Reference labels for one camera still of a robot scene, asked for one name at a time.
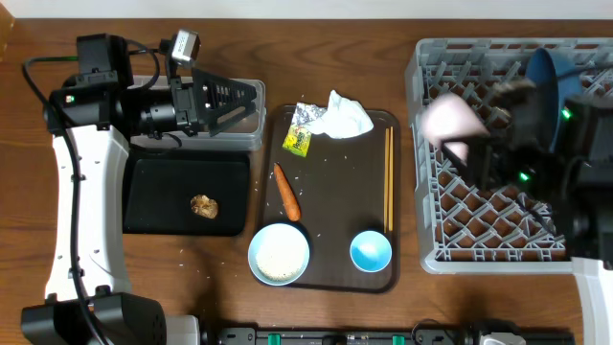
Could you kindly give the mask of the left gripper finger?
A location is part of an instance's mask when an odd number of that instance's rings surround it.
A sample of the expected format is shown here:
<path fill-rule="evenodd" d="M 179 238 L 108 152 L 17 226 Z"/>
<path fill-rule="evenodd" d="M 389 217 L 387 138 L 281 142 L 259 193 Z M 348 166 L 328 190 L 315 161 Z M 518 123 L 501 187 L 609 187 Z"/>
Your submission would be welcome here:
<path fill-rule="evenodd" d="M 256 88 L 250 84 L 227 79 L 193 68 L 193 90 L 198 104 L 233 104 L 251 102 L 257 98 Z"/>
<path fill-rule="evenodd" d="M 255 109 L 254 101 L 224 103 L 217 108 L 212 108 L 209 103 L 206 103 L 204 110 L 201 112 L 201 119 L 209 136 L 215 137 L 250 116 L 255 112 Z"/>

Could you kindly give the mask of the pink cup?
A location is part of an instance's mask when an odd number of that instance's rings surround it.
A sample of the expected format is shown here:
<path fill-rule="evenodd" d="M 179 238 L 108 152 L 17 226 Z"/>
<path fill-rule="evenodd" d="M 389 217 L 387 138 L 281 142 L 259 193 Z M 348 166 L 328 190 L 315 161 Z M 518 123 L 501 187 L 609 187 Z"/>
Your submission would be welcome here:
<path fill-rule="evenodd" d="M 442 140 L 473 136 L 489 136 L 474 110 L 463 98 L 446 93 L 434 100 L 422 113 L 422 136 L 439 150 Z"/>

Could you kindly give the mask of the brown food scrap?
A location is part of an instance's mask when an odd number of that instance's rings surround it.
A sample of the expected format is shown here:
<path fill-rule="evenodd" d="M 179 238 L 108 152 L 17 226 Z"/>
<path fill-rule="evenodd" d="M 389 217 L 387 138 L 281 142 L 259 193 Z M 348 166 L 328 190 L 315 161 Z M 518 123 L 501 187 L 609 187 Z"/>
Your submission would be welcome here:
<path fill-rule="evenodd" d="M 191 210 L 200 217 L 215 219 L 218 215 L 219 207 L 214 199 L 206 195 L 196 195 L 191 199 Z"/>

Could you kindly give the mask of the blue plate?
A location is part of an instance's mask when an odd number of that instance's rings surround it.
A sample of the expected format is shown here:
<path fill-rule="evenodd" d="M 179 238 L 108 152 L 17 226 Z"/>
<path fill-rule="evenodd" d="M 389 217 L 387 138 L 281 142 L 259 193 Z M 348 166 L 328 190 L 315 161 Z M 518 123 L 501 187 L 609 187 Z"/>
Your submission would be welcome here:
<path fill-rule="evenodd" d="M 556 148 L 560 124 L 566 120 L 561 114 L 565 99 L 582 92 L 578 75 L 563 78 L 577 66 L 565 55 L 538 48 L 528 61 L 526 78 L 537 86 L 540 94 L 544 146 L 548 152 Z"/>

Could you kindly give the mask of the orange carrot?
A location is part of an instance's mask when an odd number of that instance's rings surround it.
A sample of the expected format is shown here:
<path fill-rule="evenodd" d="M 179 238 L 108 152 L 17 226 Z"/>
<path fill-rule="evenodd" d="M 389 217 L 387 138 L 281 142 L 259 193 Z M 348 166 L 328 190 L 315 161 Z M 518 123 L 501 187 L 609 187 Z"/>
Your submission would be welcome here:
<path fill-rule="evenodd" d="M 274 176 L 288 219 L 291 221 L 299 221 L 302 215 L 300 206 L 279 163 L 274 164 Z"/>

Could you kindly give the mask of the light blue cup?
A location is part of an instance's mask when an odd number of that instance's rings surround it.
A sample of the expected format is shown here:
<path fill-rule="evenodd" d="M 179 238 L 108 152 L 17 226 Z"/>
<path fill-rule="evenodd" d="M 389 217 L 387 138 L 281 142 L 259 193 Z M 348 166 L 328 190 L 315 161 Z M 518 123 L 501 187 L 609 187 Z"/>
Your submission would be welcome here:
<path fill-rule="evenodd" d="M 364 231 L 357 234 L 351 241 L 350 258 L 359 271 L 379 272 L 389 265 L 392 257 L 392 245 L 380 232 Z"/>

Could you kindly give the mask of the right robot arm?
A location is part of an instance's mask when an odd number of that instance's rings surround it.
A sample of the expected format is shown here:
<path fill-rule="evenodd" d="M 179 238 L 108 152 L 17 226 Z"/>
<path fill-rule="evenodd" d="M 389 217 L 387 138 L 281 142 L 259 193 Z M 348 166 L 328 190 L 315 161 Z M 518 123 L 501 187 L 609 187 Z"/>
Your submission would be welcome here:
<path fill-rule="evenodd" d="M 494 104 L 508 118 L 487 128 L 460 96 L 427 110 L 427 140 L 478 189 L 512 185 L 551 206 L 571 258 L 587 344 L 612 341 L 612 102 L 556 96 L 558 80 L 496 86 Z"/>

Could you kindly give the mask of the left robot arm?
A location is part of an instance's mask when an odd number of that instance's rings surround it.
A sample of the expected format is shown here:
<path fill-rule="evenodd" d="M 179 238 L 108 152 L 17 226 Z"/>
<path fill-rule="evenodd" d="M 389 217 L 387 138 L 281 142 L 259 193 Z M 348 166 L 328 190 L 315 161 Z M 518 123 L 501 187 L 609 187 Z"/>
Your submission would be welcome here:
<path fill-rule="evenodd" d="M 265 86 L 195 65 L 197 33 L 147 47 L 77 40 L 78 72 L 42 96 L 58 173 L 57 239 L 44 301 L 21 313 L 33 344 L 202 344 L 193 315 L 135 295 L 124 233 L 233 236 L 245 222 L 247 154 L 261 146 Z"/>

